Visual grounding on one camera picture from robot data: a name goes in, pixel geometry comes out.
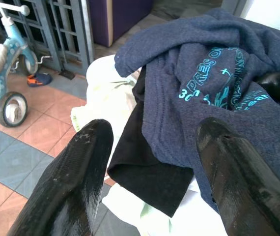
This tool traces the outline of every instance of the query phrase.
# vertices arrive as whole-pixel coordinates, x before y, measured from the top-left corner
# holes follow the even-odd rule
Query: black cloth
[[[113,154],[108,174],[144,202],[172,217],[194,175],[191,168],[158,161],[142,135],[145,67],[133,88],[136,106]]]

